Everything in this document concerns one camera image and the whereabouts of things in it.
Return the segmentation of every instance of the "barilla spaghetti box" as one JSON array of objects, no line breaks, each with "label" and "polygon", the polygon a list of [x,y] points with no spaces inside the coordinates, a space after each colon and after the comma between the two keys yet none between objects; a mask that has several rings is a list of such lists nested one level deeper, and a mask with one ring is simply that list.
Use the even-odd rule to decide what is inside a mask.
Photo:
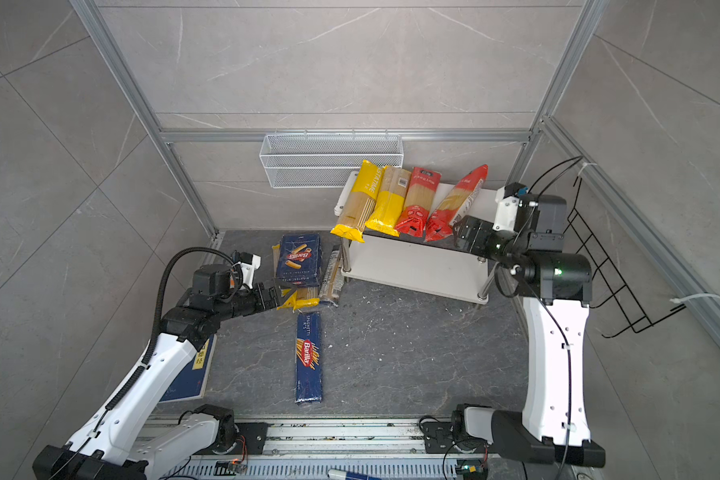
[{"label": "barilla spaghetti box", "polygon": [[296,328],[296,403],[322,402],[320,314],[299,313]]},{"label": "barilla spaghetti box", "polygon": [[277,277],[298,286],[320,286],[319,234],[283,235]]}]

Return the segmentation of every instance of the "white wire basket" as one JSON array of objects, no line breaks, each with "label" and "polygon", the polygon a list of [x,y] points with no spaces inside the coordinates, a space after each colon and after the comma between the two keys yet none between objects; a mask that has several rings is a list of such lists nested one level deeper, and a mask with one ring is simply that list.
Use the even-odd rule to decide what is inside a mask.
[{"label": "white wire basket", "polygon": [[273,188],[344,187],[363,160],[402,167],[403,142],[384,132],[269,134],[259,157]]}]

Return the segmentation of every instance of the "white zip tie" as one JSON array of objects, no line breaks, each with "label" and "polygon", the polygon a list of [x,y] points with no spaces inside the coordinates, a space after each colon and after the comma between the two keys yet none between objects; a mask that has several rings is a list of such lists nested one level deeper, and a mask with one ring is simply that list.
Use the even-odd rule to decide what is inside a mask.
[{"label": "white zip tie", "polygon": [[581,168],[579,169],[579,173],[576,174],[577,177],[581,177],[581,172],[584,171],[585,168],[589,167],[590,165],[597,165],[596,163],[590,163],[590,162],[581,162]]},{"label": "white zip tie", "polygon": [[683,298],[670,298],[670,302],[672,303],[682,303],[686,300],[692,300],[695,298],[703,298],[705,296],[708,296],[710,298],[717,298],[720,300],[720,295],[717,293],[694,293],[693,295],[684,296]]}]

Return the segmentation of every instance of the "barilla rigatoni box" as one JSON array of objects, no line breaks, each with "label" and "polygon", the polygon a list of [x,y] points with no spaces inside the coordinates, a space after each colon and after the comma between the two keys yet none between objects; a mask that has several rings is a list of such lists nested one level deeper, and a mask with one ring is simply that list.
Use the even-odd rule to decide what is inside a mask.
[{"label": "barilla rigatoni box", "polygon": [[283,235],[276,276],[298,286],[320,286],[319,234]]},{"label": "barilla rigatoni box", "polygon": [[299,313],[296,327],[296,403],[321,401],[320,314]]}]

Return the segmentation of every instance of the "blue marker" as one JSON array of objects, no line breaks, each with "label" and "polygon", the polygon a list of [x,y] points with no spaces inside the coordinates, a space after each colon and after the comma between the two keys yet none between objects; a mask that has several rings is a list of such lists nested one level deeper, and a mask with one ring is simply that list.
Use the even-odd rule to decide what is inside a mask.
[{"label": "blue marker", "polygon": [[361,473],[344,472],[342,470],[335,470],[331,468],[328,470],[328,478],[331,480],[381,480],[376,477],[369,477]]}]

